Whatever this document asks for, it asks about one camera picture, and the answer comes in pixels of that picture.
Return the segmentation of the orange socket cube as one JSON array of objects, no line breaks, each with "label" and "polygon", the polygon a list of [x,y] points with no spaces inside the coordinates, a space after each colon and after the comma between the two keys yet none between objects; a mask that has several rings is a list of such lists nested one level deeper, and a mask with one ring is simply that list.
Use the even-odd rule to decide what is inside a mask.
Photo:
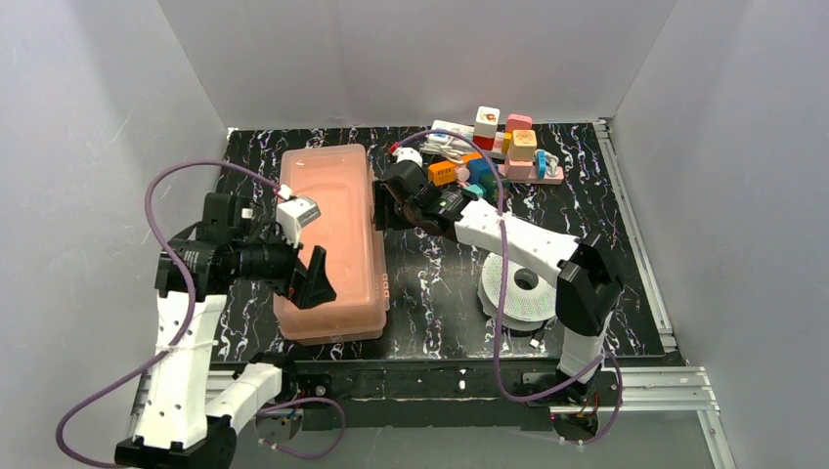
[{"label": "orange socket cube", "polygon": [[444,160],[432,163],[426,170],[427,177],[436,187],[446,186],[451,183],[466,184],[471,179],[471,171],[468,164],[481,159],[480,153],[468,153],[460,158],[460,163]]}]

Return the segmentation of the teal white charger plug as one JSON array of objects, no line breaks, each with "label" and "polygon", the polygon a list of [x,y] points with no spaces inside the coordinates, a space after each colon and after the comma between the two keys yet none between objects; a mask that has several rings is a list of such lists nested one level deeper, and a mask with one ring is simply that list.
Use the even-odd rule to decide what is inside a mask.
[{"label": "teal white charger plug", "polygon": [[483,189],[481,186],[473,184],[473,185],[465,185],[462,188],[465,192],[470,193],[476,199],[485,199],[486,198],[486,190]]}]

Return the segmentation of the pink translucent storage box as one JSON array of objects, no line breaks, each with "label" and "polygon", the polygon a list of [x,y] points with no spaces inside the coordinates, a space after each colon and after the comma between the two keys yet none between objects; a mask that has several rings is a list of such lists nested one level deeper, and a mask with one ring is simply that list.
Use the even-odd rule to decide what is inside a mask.
[{"label": "pink translucent storage box", "polygon": [[294,149],[284,153],[281,181],[316,201],[321,217],[302,232],[304,263],[314,246],[327,252],[326,274],[335,301],[299,310],[277,297],[282,336],[302,345],[379,337],[389,309],[383,235],[373,226],[374,173],[361,145]]}]

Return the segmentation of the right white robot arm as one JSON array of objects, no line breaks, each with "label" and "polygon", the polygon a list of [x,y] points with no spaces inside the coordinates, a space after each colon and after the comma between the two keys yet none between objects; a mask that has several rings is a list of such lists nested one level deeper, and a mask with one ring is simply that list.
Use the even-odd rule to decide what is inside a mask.
[{"label": "right white robot arm", "polygon": [[564,328],[562,355],[553,387],[515,396],[516,403],[550,396],[586,397],[606,358],[607,328],[623,290],[608,243],[597,233],[560,234],[502,212],[457,186],[440,189],[413,161],[391,164],[372,184],[374,226],[379,231],[420,228],[458,244],[502,256],[505,265],[528,269],[556,290],[544,307]]}]

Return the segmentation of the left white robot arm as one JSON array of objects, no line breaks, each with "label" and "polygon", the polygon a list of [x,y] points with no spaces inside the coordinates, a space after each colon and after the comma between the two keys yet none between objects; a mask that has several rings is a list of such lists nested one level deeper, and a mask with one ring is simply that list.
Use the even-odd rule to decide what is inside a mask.
[{"label": "left white robot arm", "polygon": [[300,310],[335,300],[326,251],[315,247],[308,265],[299,257],[303,229],[321,216],[318,204],[291,195],[275,220],[256,224],[255,213],[250,197],[210,192],[201,219],[162,250],[154,284],[161,358],[149,370],[133,436],[116,446],[117,464],[228,468],[240,430],[281,392],[283,362],[262,355],[217,398],[206,398],[215,330],[236,281],[262,282]]}]

